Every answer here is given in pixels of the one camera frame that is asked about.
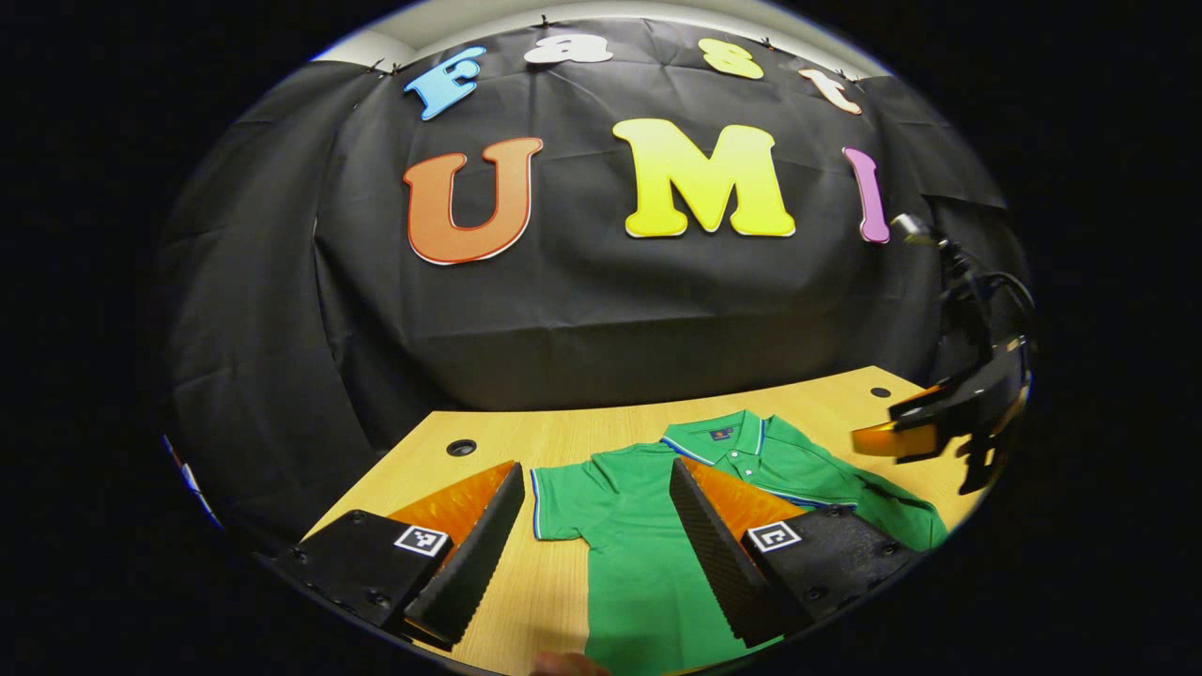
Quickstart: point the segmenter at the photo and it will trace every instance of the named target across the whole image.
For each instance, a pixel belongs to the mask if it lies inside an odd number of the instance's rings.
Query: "wooden table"
[[[871,393],[889,391],[887,397]],[[526,499],[510,533],[496,573],[463,640],[452,652],[415,644],[458,662],[525,675],[534,654],[584,652],[588,639],[588,551],[583,539],[535,540],[529,469],[583,462],[590,455],[659,441],[672,423],[695,422],[739,410],[761,419],[779,415],[832,455],[893,481],[929,500],[948,532],[972,510],[983,492],[957,494],[965,459],[953,439],[939,458],[894,464],[892,458],[856,455],[851,431],[888,420],[887,408],[921,387],[876,367],[751,392],[684,402],[522,413],[434,411],[365,474],[314,524],[310,534],[351,509],[387,515],[448,484],[508,459],[519,461]],[[446,447],[472,439],[477,449],[453,457]]]

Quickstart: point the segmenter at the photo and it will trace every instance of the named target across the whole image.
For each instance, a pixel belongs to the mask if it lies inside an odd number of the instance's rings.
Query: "white ceiling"
[[[657,2],[566,0],[426,0],[401,10],[368,29],[415,49],[422,58],[439,49],[520,25],[548,20],[594,17],[673,18],[706,25],[721,24],[730,32],[760,40],[768,37],[780,48],[799,53],[805,47],[833,57],[852,77],[886,75],[888,71],[855,47],[833,37],[793,12],[761,0],[659,0]],[[801,46],[802,49],[790,49]]]

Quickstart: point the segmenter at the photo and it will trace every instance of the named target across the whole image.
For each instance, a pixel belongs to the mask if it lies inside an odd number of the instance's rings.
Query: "human hand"
[[[538,652],[530,676],[613,676],[608,669],[578,652]]]

